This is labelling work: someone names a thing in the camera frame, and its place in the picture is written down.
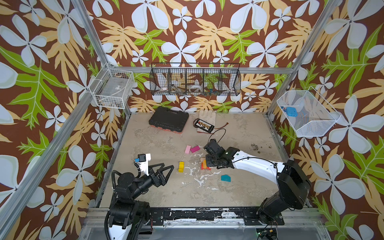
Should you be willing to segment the red block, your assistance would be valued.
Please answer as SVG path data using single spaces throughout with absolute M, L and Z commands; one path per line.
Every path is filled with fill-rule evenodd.
M 204 165 L 204 163 L 202 163 L 201 165 L 201 170 L 211 170 L 211 168 L 207 167 L 206 165 Z

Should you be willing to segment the teal block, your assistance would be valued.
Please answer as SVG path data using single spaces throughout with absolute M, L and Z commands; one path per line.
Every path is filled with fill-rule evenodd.
M 232 181 L 231 177 L 228 175 L 222 175 L 221 181 L 230 183 Z

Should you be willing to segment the magenta block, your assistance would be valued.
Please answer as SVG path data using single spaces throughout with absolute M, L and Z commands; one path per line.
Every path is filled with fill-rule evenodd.
M 201 149 L 201 148 L 200 148 L 199 146 L 195 146 L 195 147 L 193 147 L 193 148 L 190 149 L 190 152 L 191 152 L 191 153 L 195 153 L 195 152 L 199 151 L 200 149 Z

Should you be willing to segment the light pink rectangular block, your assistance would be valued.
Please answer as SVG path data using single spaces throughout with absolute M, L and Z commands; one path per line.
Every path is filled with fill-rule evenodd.
M 188 155 L 190 153 L 190 151 L 191 151 L 191 146 L 187 145 L 186 149 L 185 149 L 185 154 Z

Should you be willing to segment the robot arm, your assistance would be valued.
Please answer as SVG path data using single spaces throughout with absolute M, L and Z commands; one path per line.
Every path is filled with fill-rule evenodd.
M 257 216 L 260 222 L 270 224 L 287 209 L 303 209 L 311 181 L 295 161 L 273 162 L 238 151 L 234 154 L 232 165 L 235 169 L 253 173 L 278 186 L 278 191 L 259 206 Z

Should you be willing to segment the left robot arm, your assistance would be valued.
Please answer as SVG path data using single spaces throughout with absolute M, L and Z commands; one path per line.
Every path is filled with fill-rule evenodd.
M 141 228 L 150 221 L 148 202 L 137 201 L 149 188 L 165 186 L 174 166 L 156 164 L 148 166 L 148 174 L 120 173 L 112 171 L 113 197 L 104 221 L 108 240 L 136 240 Z

